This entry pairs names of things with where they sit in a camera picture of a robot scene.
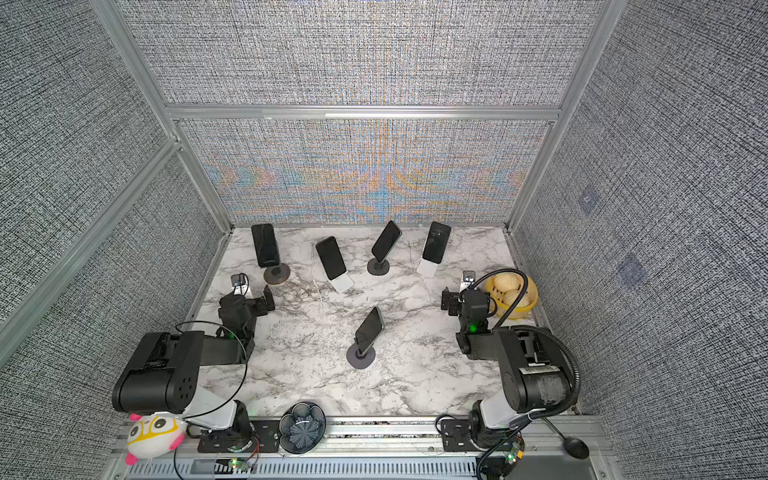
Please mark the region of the purple round phone stand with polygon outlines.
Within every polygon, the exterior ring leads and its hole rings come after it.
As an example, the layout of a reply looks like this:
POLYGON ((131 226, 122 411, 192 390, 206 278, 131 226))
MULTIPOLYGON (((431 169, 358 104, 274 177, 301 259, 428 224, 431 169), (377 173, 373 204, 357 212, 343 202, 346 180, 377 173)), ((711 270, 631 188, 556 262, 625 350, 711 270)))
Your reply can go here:
POLYGON ((370 347, 365 353, 361 353, 357 344, 353 344, 346 352, 347 362, 357 370, 367 369, 375 360, 376 351, 370 347))

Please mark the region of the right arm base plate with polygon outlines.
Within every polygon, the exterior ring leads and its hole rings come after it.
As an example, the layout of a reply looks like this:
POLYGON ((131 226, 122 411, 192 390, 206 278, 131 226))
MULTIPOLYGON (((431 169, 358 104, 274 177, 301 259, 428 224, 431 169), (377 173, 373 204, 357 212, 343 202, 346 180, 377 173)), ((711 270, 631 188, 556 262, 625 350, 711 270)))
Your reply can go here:
POLYGON ((443 450, 449 453, 480 452, 471 438, 471 429, 468 419, 453 417, 441 418, 438 429, 443 444, 443 450))

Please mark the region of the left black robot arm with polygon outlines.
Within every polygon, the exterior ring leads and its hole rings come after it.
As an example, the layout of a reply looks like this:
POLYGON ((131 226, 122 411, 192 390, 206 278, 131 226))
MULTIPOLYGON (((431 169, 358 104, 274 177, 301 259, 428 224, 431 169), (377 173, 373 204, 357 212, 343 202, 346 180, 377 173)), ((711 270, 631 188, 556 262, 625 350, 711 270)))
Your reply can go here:
POLYGON ((275 310, 271 289, 248 298, 232 292, 220 300, 220 323, 211 336, 201 330, 145 334, 115 383, 112 405, 133 422, 127 445, 131 458, 177 449, 187 428, 200 430, 200 452, 242 452, 256 448, 256 435, 236 393, 226 399, 198 384, 207 366, 246 367, 255 344, 257 319, 275 310))

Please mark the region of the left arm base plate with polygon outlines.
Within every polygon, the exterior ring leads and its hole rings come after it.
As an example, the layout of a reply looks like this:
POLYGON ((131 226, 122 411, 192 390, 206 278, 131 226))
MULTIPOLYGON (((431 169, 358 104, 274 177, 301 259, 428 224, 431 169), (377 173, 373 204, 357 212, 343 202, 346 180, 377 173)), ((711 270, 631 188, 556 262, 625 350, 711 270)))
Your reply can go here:
POLYGON ((279 421, 252 420, 244 433, 234 429, 204 432, 199 438, 198 453, 245 454, 277 453, 279 450, 279 421))

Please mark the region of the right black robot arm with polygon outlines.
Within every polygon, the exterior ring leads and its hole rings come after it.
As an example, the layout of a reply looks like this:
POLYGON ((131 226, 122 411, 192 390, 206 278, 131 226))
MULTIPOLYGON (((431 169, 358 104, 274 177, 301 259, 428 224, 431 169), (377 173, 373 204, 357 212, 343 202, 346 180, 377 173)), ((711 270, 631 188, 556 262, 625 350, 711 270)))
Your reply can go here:
POLYGON ((550 330, 529 325, 492 329, 491 297, 465 289, 441 293, 441 308, 459 319, 456 340, 471 360, 494 361, 501 389, 475 402, 468 416, 471 441, 492 447, 531 421, 559 415, 573 407, 581 390, 574 355, 550 330))

